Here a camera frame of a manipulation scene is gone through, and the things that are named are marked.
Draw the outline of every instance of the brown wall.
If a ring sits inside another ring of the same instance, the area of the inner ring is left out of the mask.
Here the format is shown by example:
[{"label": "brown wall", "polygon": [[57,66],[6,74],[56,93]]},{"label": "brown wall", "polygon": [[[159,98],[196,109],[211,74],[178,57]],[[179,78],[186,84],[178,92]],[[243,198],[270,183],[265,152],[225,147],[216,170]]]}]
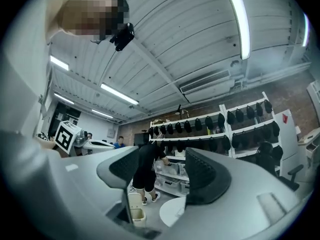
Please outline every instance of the brown wall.
[{"label": "brown wall", "polygon": [[[287,109],[291,110],[293,120],[295,124],[300,127],[302,136],[304,136],[311,130],[319,127],[316,111],[307,92],[307,86],[313,81],[314,78],[309,71],[304,71],[253,89],[188,107],[186,110],[188,110],[191,118],[201,116],[218,111],[219,105],[221,104],[225,104],[225,107],[230,109],[262,99],[262,92],[265,92],[276,114]],[[148,130],[150,128],[150,122],[154,119],[169,119],[170,121],[175,121],[179,120],[180,116],[171,112],[144,121],[122,125],[119,127],[118,136],[123,136],[124,143],[127,146],[132,146],[134,144],[135,134],[142,133],[142,130]]]}]

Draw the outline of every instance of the red sticker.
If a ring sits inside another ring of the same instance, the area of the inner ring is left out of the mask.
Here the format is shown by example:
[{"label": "red sticker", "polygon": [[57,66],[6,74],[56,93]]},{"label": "red sticker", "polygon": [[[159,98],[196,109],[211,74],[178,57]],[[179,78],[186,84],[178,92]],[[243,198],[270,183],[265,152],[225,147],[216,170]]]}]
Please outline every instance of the red sticker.
[{"label": "red sticker", "polygon": [[282,114],[282,119],[283,119],[283,122],[286,124],[288,122],[288,116],[285,115],[285,114]]}]

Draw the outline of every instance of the air conditioner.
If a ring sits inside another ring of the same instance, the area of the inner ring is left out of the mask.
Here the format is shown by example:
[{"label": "air conditioner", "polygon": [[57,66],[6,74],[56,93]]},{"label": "air conditioner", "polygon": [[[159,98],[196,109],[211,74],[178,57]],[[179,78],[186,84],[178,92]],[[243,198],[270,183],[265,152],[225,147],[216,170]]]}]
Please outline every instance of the air conditioner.
[{"label": "air conditioner", "polygon": [[183,94],[190,94],[195,91],[207,88],[209,86],[217,85],[219,83],[229,80],[231,77],[229,70],[223,70],[218,73],[203,76],[197,80],[189,82],[180,87]]},{"label": "air conditioner", "polygon": [[227,94],[230,89],[235,86],[235,80],[230,79],[207,88],[203,88],[192,93],[185,94],[185,97],[190,103],[200,102],[207,99],[211,99],[222,94]]}]

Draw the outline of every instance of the tube light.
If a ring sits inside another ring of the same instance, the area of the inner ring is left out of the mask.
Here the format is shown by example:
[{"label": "tube light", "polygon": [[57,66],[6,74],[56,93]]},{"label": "tube light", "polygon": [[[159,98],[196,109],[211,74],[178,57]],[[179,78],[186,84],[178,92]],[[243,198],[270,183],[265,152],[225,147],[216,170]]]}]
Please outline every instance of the tube light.
[{"label": "tube light", "polygon": [[308,39],[309,39],[309,30],[310,30],[310,26],[309,26],[309,19],[307,17],[307,15],[304,13],[304,39],[303,39],[303,43],[302,46],[306,47],[308,44]]},{"label": "tube light", "polygon": [[109,92],[109,93],[112,93],[112,94],[118,96],[118,97],[121,98],[121,99],[126,100],[127,102],[130,102],[130,103],[134,104],[134,105],[138,105],[138,104],[139,104],[138,101],[136,101],[136,100],[134,100],[134,99],[132,99],[132,98],[130,98],[130,97],[128,97],[128,96],[120,93],[120,92],[118,92],[118,91],[115,90],[115,89],[112,89],[111,87],[107,86],[107,85],[104,84],[104,83],[101,84],[101,88],[104,89],[104,90],[106,90],[106,91]]},{"label": "tube light", "polygon": [[70,100],[68,100],[68,99],[60,96],[59,94],[56,94],[56,93],[55,93],[54,95],[57,96],[59,99],[64,100],[65,102],[69,102],[69,103],[72,104],[72,105],[75,104],[74,102],[72,102],[72,101],[70,101]]},{"label": "tube light", "polygon": [[63,63],[62,61],[58,60],[57,58],[50,56],[50,61],[53,62],[54,64],[57,64],[61,68],[65,70],[69,70],[69,65],[66,63]]},{"label": "tube light", "polygon": [[240,57],[242,60],[246,60],[250,57],[250,30],[246,7],[243,0],[231,0],[231,3],[240,32]]},{"label": "tube light", "polygon": [[99,115],[102,115],[102,116],[105,116],[105,117],[107,117],[107,118],[114,118],[114,117],[111,116],[111,115],[107,115],[107,114],[101,113],[101,112],[96,111],[96,110],[94,110],[94,109],[92,109],[92,112],[94,112],[94,113],[96,113],[96,114],[99,114]]}]

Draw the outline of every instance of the desk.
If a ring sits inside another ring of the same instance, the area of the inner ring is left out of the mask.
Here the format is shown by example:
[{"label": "desk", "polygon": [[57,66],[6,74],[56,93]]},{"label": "desk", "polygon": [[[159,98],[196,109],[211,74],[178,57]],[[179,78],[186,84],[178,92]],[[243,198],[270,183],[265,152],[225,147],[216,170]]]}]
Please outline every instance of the desk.
[{"label": "desk", "polygon": [[185,204],[185,197],[178,197],[165,202],[159,212],[163,223],[171,227],[184,214]]}]

